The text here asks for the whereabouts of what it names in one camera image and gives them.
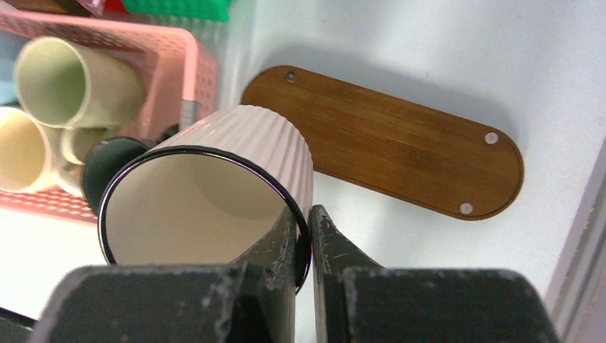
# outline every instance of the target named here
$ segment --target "white ribbed cup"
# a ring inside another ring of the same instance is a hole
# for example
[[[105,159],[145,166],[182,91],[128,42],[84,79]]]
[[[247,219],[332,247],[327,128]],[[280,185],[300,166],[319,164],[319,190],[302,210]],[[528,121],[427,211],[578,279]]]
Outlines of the white ribbed cup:
[[[312,156],[299,130],[276,112],[238,106],[122,169],[101,201],[99,238],[110,264],[229,263],[288,206],[301,234],[300,286],[311,257],[312,192]]]

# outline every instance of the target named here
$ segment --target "wooden tray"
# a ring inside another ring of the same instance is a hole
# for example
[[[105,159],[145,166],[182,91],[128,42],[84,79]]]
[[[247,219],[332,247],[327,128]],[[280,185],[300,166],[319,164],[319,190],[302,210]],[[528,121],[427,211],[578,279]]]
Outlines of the wooden tray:
[[[91,16],[91,12],[77,0],[4,0],[4,2],[21,11]]]
[[[290,120],[314,170],[455,218],[492,217],[522,186],[522,156],[501,131],[311,71],[267,69],[242,103]]]

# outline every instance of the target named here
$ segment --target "metal rivet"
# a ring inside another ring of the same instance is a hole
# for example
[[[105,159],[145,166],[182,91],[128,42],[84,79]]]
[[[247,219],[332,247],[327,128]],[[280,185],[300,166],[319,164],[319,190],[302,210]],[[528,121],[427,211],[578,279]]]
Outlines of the metal rivet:
[[[288,82],[295,82],[297,80],[297,73],[295,73],[294,71],[289,71],[286,73],[285,79]]]
[[[473,212],[473,205],[469,202],[464,202],[459,206],[459,211],[463,214],[471,214]]]
[[[484,140],[488,144],[495,144],[499,141],[499,135],[494,132],[488,132],[486,136],[484,136]]]

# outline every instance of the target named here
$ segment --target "white table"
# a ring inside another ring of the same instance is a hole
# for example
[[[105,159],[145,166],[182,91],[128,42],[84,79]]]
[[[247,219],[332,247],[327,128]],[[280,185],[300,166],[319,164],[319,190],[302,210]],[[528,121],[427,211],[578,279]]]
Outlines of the white table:
[[[237,104],[261,70],[292,64],[509,134],[524,157],[525,182],[491,219],[452,219],[320,174],[314,202],[387,267],[524,274],[563,332],[592,237],[606,221],[603,207],[592,213],[606,172],[605,8],[597,1],[241,0],[229,24],[180,24],[222,63],[219,108]],[[582,237],[586,228],[590,239]],[[0,261],[0,306],[34,318],[70,269],[103,264],[94,228],[1,209]],[[309,278],[297,297],[298,342],[314,341],[312,290]]]

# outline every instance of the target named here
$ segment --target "beige cup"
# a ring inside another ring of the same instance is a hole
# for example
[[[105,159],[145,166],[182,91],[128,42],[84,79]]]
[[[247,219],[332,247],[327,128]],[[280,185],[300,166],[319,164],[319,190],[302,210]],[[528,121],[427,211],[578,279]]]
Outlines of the beige cup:
[[[32,193],[59,186],[81,197],[78,167],[60,152],[61,131],[18,107],[0,107],[0,190]]]
[[[14,81],[23,108],[57,128],[118,127],[136,117],[145,100],[141,78],[128,64],[54,37],[26,44]]]
[[[65,129],[61,135],[61,154],[70,163],[84,166],[89,152],[101,141],[118,134],[112,129]]]

